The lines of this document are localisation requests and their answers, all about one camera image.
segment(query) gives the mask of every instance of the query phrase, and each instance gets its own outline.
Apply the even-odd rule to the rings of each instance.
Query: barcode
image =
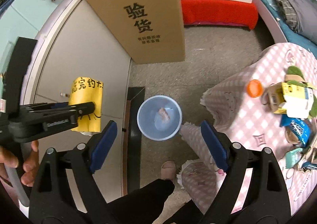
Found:
[[[272,98],[273,106],[274,106],[274,107],[277,107],[277,106],[278,106],[278,104],[277,104],[277,98],[276,98],[276,95],[275,95],[275,94],[272,94],[272,95],[271,95],[271,98]]]

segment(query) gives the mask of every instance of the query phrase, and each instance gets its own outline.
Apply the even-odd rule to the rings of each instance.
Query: green leaf decoration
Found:
[[[298,82],[298,81],[295,81],[295,80],[289,80],[287,83],[298,85],[298,86],[302,86],[302,87],[307,87],[307,84],[301,83],[301,82]]]
[[[307,84],[307,88],[312,88],[313,90],[317,90],[317,87],[314,86],[312,83],[306,83]]]
[[[314,103],[313,103],[312,109],[310,110],[309,114],[312,117],[316,117],[317,116],[317,98],[316,98],[315,95],[314,95]]]
[[[301,78],[303,78],[305,80],[302,71],[296,66],[289,66],[288,69],[287,69],[287,73],[286,74],[288,74],[288,75],[298,75],[298,76],[300,76]]]

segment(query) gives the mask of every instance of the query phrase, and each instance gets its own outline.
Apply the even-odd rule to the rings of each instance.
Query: table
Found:
[[[201,104],[213,115],[216,130],[225,133],[232,142],[239,142],[251,150],[261,151],[264,147],[272,149],[288,187],[293,215],[316,186],[317,172],[290,172],[285,169],[284,155],[291,150],[292,145],[286,141],[285,128],[280,127],[281,115],[270,112],[265,93],[257,98],[251,98],[246,93],[246,85],[253,79],[258,79],[263,87],[282,82],[285,70],[291,65],[302,70],[306,81],[317,84],[317,60],[313,54],[289,42],[277,43],[265,49],[258,62],[208,89],[202,96]],[[185,123],[180,133],[197,153],[200,162],[189,161],[184,164],[179,182],[205,213],[226,174],[215,165],[201,136],[200,127]],[[243,206],[251,175],[252,169],[247,169],[233,212]]]

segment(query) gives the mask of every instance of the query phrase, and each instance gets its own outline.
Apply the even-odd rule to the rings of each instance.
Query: yellow box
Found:
[[[72,129],[77,132],[100,132],[101,131],[101,103],[103,82],[89,77],[78,77],[72,86],[69,105],[75,105],[92,101],[95,111],[90,115],[78,118],[78,127]]]
[[[313,106],[313,90],[294,84],[277,83],[267,89],[271,110],[288,117],[308,118]]]

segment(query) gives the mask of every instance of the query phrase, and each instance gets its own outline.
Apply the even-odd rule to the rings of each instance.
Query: blue bedsheet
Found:
[[[313,43],[312,41],[310,41],[309,39],[305,38],[304,36],[294,33],[285,23],[284,18],[269,5],[267,0],[261,0],[261,1],[267,7],[267,9],[271,12],[272,16],[274,16],[275,19],[277,17],[280,19],[278,23],[280,24],[280,27],[287,41],[303,47],[304,49],[313,53],[315,58],[317,58],[317,45]]]

